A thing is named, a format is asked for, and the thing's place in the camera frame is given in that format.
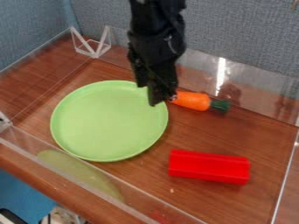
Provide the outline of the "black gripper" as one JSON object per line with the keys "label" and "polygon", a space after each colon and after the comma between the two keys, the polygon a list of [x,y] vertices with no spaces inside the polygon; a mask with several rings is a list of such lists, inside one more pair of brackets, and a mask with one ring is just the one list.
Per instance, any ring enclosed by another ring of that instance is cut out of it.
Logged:
{"label": "black gripper", "polygon": [[153,107],[177,98],[178,86],[174,59],[185,51],[184,27],[165,26],[158,32],[144,26],[129,27],[128,60],[136,85],[148,87],[148,103]]}

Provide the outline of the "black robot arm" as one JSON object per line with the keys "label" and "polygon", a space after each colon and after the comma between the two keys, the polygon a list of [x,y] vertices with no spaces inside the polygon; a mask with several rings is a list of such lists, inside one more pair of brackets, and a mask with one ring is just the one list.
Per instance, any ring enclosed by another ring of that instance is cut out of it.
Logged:
{"label": "black robot arm", "polygon": [[148,104],[176,99],[174,63],[185,51],[185,0],[128,0],[130,23],[126,58],[136,85],[146,89]]}

